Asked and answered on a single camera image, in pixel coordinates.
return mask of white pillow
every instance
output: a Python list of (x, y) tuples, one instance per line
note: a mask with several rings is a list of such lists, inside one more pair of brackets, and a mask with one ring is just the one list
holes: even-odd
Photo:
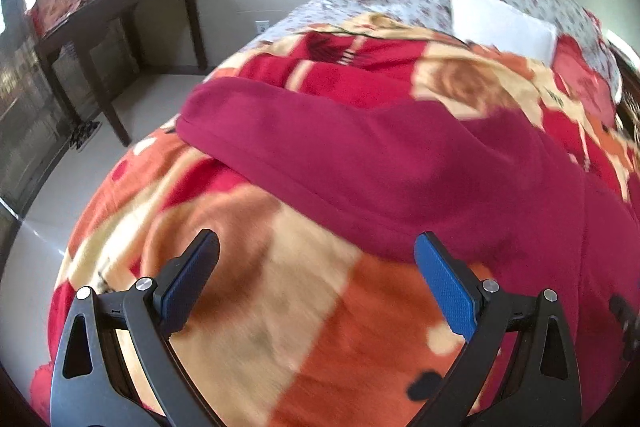
[(500, 0), (451, 0), (451, 19), (453, 35), (461, 41), (536, 58), (547, 67), (553, 61), (556, 27)]

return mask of electrical outlet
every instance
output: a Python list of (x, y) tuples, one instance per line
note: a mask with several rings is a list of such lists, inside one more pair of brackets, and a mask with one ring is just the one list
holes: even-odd
[(260, 35), (267, 31), (267, 28), (270, 26), (269, 21), (256, 21), (255, 22), (255, 30)]

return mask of wooden table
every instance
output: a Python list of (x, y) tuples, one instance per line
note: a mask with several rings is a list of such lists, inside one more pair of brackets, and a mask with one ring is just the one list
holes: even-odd
[[(82, 74), (89, 84), (100, 110), (104, 113), (109, 124), (124, 146), (131, 143), (129, 133), (123, 126), (113, 103), (100, 80), (91, 57), (91, 49), (95, 48), (105, 37), (108, 23), (119, 19), (122, 22), (125, 36), (129, 41), (131, 52), (143, 71), (148, 68), (140, 42), (140, 35), (134, 22), (133, 10), (141, 0), (93, 0), (73, 12), (62, 24), (46, 34), (35, 46), (36, 54), (40, 60), (42, 71), (49, 86), (75, 126), (82, 125), (82, 120), (69, 100), (65, 89), (53, 70), (53, 62), (60, 56), (62, 46), (70, 42), (75, 48)], [(191, 27), (191, 39), (193, 49), (198, 62), (195, 66), (182, 66), (168, 68), (166, 73), (191, 73), (205, 74), (208, 72), (207, 56), (202, 42), (202, 31), (198, 19), (198, 9), (195, 0), (184, 0), (189, 25)]]

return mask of metal screw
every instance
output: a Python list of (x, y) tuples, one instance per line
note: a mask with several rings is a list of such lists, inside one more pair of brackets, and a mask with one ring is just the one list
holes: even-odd
[(553, 290), (546, 289), (543, 295), (545, 296), (545, 299), (548, 300), (549, 302), (556, 302), (558, 300), (558, 294)]
[(89, 295), (91, 295), (91, 288), (89, 288), (89, 286), (82, 286), (76, 293), (76, 297), (79, 299), (86, 299)]
[(482, 281), (482, 288), (489, 293), (496, 293), (500, 289), (500, 285), (493, 279), (485, 279)]
[(138, 279), (136, 281), (136, 290), (144, 291), (151, 286), (153, 282), (149, 277), (143, 277), (142, 279)]

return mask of blue gripper pad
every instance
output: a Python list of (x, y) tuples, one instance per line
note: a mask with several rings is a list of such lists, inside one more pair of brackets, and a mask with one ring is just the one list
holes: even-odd
[(420, 234), (416, 239), (414, 255), (418, 269), (449, 323), (449, 328), (465, 337), (468, 342), (478, 327), (478, 310), (471, 295), (426, 234)]
[(201, 230), (184, 253), (168, 261), (156, 278), (154, 308), (164, 338), (180, 331), (220, 257), (218, 236)]

